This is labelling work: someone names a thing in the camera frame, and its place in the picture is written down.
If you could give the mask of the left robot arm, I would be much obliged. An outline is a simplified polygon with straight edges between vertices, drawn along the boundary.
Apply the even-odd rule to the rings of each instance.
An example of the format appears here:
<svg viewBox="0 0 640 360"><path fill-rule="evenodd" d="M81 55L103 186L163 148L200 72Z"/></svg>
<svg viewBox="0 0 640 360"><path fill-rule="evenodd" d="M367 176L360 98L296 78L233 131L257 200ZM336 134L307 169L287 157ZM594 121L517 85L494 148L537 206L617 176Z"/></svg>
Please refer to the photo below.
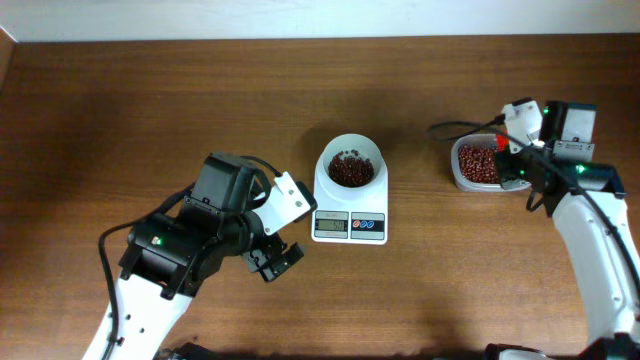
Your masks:
<svg viewBox="0 0 640 360"><path fill-rule="evenodd" d="M109 306L84 356L151 359L204 281L240 257L266 283L304 256L280 229L317 208L312 192L254 156L207 156L197 180L139 219L123 224L127 248L114 275L98 240Z"/></svg>

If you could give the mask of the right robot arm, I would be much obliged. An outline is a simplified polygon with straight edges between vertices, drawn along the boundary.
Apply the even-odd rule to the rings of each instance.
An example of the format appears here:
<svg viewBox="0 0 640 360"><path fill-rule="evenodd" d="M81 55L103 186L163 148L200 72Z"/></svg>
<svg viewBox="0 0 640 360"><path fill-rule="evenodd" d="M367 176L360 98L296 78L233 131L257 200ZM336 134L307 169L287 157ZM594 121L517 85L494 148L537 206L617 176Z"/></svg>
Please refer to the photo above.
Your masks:
<svg viewBox="0 0 640 360"><path fill-rule="evenodd" d="M501 186L528 183L527 211L543 208L569 253L587 317L580 358L638 358L639 255L618 172L592 160L595 106L524 98L500 117Z"/></svg>

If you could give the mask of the orange measuring scoop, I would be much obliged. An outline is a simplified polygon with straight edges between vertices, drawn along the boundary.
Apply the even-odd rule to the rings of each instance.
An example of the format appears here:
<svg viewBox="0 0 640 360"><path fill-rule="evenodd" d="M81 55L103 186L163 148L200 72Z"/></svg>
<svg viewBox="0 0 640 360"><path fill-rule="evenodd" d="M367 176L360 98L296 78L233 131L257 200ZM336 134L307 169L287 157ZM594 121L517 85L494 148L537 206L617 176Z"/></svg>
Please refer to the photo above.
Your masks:
<svg viewBox="0 0 640 360"><path fill-rule="evenodd" d="M496 144L499 151L507 151L509 149L510 140L506 135L497 134Z"/></svg>

